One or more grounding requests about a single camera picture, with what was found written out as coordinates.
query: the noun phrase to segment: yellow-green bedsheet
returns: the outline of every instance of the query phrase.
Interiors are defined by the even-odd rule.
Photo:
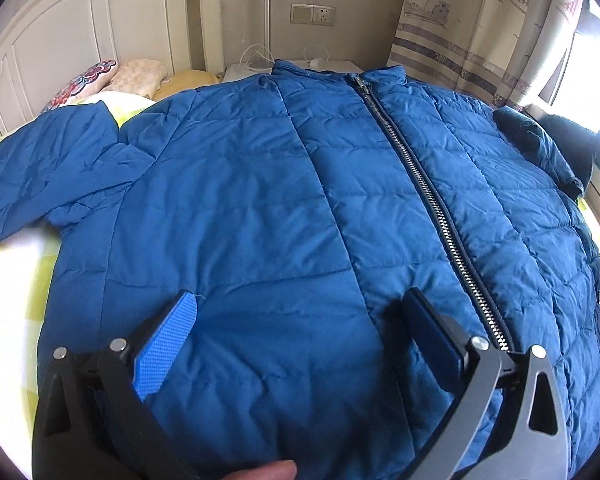
[[[137,95],[101,92],[81,104],[99,100],[118,124],[154,103]],[[59,250],[58,234],[44,224],[0,243],[0,444],[28,478],[38,405],[38,337]]]

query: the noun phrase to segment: zipper pull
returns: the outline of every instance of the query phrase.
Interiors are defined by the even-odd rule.
[[[369,94],[369,88],[366,86],[365,82],[362,81],[362,78],[359,75],[355,76],[354,81],[365,94]]]

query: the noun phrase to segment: pillow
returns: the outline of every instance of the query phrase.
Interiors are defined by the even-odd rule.
[[[151,99],[167,70],[160,61],[135,59],[123,64],[104,91],[125,92]]]
[[[80,101],[85,97],[97,94],[116,73],[118,63],[114,59],[101,61],[90,67],[79,76],[71,79],[67,85],[49,101],[42,111],[48,112],[62,105],[68,105]]]
[[[218,78],[211,72],[183,70],[162,82],[159,90],[154,95],[154,101],[165,99],[183,90],[216,84],[218,84]]]

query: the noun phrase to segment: screw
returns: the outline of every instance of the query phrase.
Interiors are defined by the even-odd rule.
[[[487,350],[489,348],[489,342],[479,335],[474,335],[471,338],[471,346],[476,350]]]
[[[66,348],[64,346],[59,346],[54,350],[54,359],[64,359],[66,357]]]
[[[531,347],[531,353],[535,355],[538,359],[544,359],[546,357],[546,350],[540,345],[533,345]]]
[[[114,352],[122,352],[126,348],[126,339],[121,337],[114,339],[109,345]]]

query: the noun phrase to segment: blue gripper pad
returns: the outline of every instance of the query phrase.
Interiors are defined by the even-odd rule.
[[[164,382],[198,316],[196,297],[183,292],[134,361],[134,388],[144,402]]]

